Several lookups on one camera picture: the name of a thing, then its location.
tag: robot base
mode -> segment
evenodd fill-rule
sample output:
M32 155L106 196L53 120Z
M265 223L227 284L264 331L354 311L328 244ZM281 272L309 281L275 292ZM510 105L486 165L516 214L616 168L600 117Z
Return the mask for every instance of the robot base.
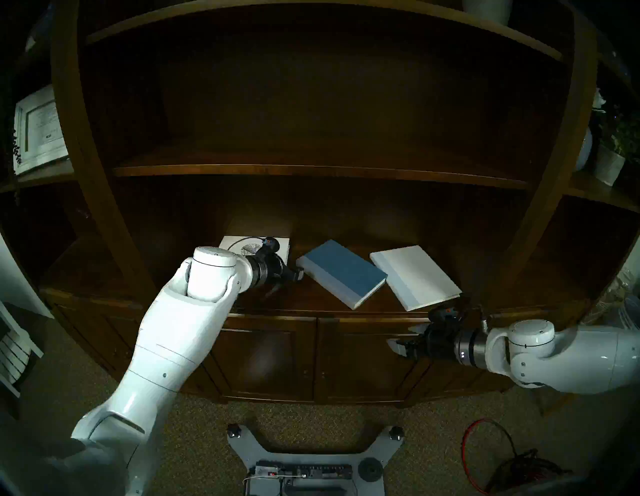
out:
M354 454L272 453L258 443L246 426L237 424L228 427L227 441L247 471L256 474L246 481L245 496L274 496L280 490L283 496L384 496L382 468L402 446L404 432L400 427L387 426L371 446ZM310 473L280 475L284 473L282 467L286 471L300 466L311 467L305 470ZM329 473L323 474L319 467L327 468L325 472Z

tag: picture frame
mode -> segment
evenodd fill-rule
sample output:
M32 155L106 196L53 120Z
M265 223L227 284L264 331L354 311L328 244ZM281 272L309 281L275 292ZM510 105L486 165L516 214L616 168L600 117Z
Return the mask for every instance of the picture frame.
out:
M68 156L51 84L16 104L13 126L20 150L20 164L13 157L16 175Z

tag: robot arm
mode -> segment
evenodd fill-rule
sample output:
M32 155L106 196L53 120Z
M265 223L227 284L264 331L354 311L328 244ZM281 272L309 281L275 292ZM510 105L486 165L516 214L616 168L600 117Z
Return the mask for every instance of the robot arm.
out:
M71 437L107 448L108 464L128 479L127 494L140 496L147 489L173 401L210 352L237 295L266 282L302 277L286 268L278 249L274 238L266 238L248 257L197 248L147 310L118 388L77 423ZM122 494L122 480L118 483L120 489L104 493Z
M456 360L511 378L524 388L550 386L561 392L596 394L640 381L640 336L611 326L577 326L556 332L546 320L508 328L462 329L452 308L429 313L429 324L412 342L390 340L409 358Z

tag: white vase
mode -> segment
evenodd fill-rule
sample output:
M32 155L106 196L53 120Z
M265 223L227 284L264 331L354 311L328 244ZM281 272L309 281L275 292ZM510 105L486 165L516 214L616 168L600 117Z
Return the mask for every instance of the white vase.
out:
M504 26L511 15L511 0L462 0L465 12Z
M600 144L598 147L598 156L596 157L596 170L593 172L593 175L604 184L613 186L624 164L625 158L622 155L618 155L603 144Z

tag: metal base plate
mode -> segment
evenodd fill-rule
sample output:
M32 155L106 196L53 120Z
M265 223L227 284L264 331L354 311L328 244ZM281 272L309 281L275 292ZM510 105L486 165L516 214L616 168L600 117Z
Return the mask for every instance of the metal base plate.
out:
M375 482L366 482L358 475L358 465L365 458L375 458L383 467L404 443L404 435L398 435L398 428L390 434L393 426L382 429L376 440L362 453L354 454L300 454L300 453L272 453L263 448L246 426L236 428L233 436L227 435L229 446L242 459L247 471L255 467L259 461L273 461L285 465L351 465L353 467L352 480L340 479L304 479L293 478L294 488L335 488L341 487L347 496L384 496L384 477ZM276 496L280 491L278 479L249 479L248 491L252 496Z

